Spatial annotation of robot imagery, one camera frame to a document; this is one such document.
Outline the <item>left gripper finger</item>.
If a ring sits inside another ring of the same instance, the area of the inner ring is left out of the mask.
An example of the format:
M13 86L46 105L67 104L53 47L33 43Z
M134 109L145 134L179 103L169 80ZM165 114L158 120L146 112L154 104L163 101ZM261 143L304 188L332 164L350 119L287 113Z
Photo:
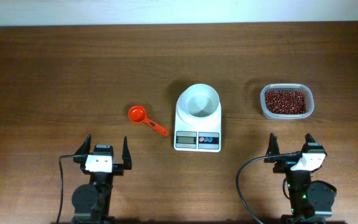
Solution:
M132 157L129 152L129 147L128 147L126 136L124 137L124 142L123 142L122 160L123 160L124 169L131 170L132 169Z
M79 147L79 149L75 152L76 156L82 156L90 153L91 147L91 134L89 134L84 143Z

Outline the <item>orange measuring scoop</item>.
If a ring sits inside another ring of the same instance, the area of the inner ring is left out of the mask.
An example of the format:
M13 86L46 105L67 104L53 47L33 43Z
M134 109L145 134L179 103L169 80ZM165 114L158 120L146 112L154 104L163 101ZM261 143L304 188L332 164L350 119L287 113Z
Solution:
M168 136L169 132L161 125L152 121L147 117L146 110L142 106L133 106L129 109L128 112L129 119L136 124L145 123L149 125L152 129L163 136Z

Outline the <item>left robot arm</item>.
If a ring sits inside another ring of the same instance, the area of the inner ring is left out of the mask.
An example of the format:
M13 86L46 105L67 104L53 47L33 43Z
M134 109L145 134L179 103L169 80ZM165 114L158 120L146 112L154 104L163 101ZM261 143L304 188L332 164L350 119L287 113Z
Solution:
M91 135L75 152L73 162L80 165L81 171L89 175L89 182L75 189L71 196L74 207L72 223L111 224L114 217L109 215L113 179L123 176L125 170L132 169L132 158L124 138L122 163L113 161L114 150L110 145L97 144L91 149Z

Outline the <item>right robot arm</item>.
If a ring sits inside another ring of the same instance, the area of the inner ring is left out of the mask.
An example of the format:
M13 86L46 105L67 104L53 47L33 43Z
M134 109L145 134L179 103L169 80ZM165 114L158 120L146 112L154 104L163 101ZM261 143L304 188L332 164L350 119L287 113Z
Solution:
M280 153L277 137L270 133L266 156L264 162L274 164L273 173L285 174L283 191L290 201L291 214L282 215L280 222L325 223L333 214L337 188L322 180L311 180L327 156L323 145L308 133L300 151L285 155Z

